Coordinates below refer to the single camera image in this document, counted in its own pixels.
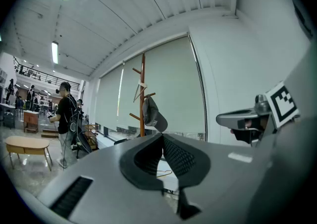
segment roller blind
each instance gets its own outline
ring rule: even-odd
[[[202,91],[188,37],[158,46],[145,55],[145,94],[156,93],[153,99],[168,122],[167,131],[205,132]],[[138,56],[124,66],[118,124],[140,127],[129,113],[140,115],[140,99],[133,103],[140,75],[132,68],[140,70],[141,59]]]
[[[140,74],[133,71],[132,68],[140,71],[141,61],[142,56],[137,56],[124,64],[118,117],[118,126],[122,128],[127,128],[127,126],[140,128],[139,120],[131,117],[129,114],[133,113],[136,116],[140,116],[140,99],[133,102]]]
[[[120,79],[123,66],[119,66],[100,79],[96,103],[96,123],[116,130]]]

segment oval wooden table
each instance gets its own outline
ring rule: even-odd
[[[44,155],[45,160],[48,164],[48,167],[51,169],[48,159],[46,158],[45,148],[49,154],[49,158],[51,160],[51,164],[53,165],[48,146],[50,142],[46,139],[35,139],[35,138],[28,138],[28,137],[21,137],[21,136],[10,136],[5,140],[6,149],[9,152],[10,161],[12,168],[13,162],[11,158],[11,153],[18,154],[18,158],[20,158],[19,154],[26,154],[26,155]]]

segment wooden coat rack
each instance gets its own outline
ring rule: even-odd
[[[138,74],[141,75],[140,77],[140,81],[141,83],[144,83],[144,76],[145,76],[145,53],[142,54],[142,63],[141,63],[141,71],[137,70],[136,68],[133,68],[133,70],[135,72],[137,72]],[[144,99],[149,97],[149,96],[153,96],[155,95],[155,93],[151,93],[149,95],[144,95],[144,90],[145,88],[140,85],[140,117],[130,113],[130,116],[134,117],[135,119],[138,119],[140,121],[140,135],[141,137],[144,137],[145,136],[145,132],[144,132],[144,120],[143,120],[143,112],[142,112],[142,106],[143,106],[143,102],[144,102]]]

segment gray cap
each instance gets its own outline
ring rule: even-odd
[[[159,132],[164,132],[167,128],[167,121],[159,112],[152,97],[147,97],[142,106],[143,120],[146,126],[154,126]]]

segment staircase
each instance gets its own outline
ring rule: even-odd
[[[58,139],[58,131],[43,129],[42,138]]]

